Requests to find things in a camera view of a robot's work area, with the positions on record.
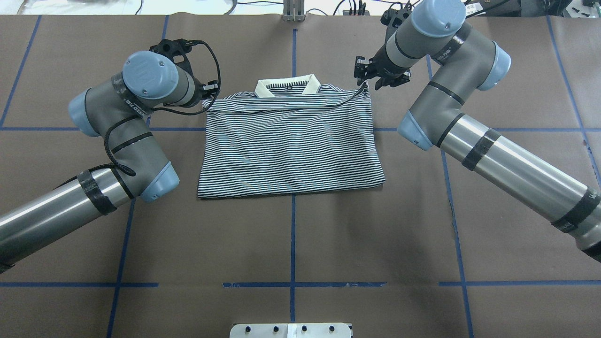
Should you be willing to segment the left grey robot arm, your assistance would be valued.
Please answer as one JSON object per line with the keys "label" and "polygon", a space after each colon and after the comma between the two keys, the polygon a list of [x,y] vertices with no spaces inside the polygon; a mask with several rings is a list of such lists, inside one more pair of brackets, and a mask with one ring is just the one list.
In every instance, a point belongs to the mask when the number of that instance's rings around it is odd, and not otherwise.
{"label": "left grey robot arm", "polygon": [[219,80],[201,83],[190,65],[187,54],[201,44],[163,39],[128,56],[110,79],[69,103],[71,121],[102,141],[106,162],[1,217],[1,272],[135,198],[151,202],[178,186],[174,165],[146,120],[219,91]]}

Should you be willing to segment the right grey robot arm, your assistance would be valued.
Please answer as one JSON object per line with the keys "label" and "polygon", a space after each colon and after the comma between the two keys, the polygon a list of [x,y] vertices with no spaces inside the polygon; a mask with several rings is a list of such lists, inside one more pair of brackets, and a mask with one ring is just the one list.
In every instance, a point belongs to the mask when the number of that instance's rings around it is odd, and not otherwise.
{"label": "right grey robot arm", "polygon": [[406,83],[425,56],[439,65],[398,126],[423,150],[438,147],[466,169],[534,210],[577,248],[599,261],[600,194],[466,115],[474,91],[487,91],[508,73],[511,57],[466,21],[459,0],[423,0],[370,59],[358,56],[358,84],[377,78],[375,88]]}

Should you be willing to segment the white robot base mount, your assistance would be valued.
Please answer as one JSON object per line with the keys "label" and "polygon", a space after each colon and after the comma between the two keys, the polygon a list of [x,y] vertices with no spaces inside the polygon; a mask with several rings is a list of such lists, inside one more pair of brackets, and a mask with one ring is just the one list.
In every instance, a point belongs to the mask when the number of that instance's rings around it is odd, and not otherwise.
{"label": "white robot base mount", "polygon": [[349,323],[239,323],[230,338],[352,338]]}

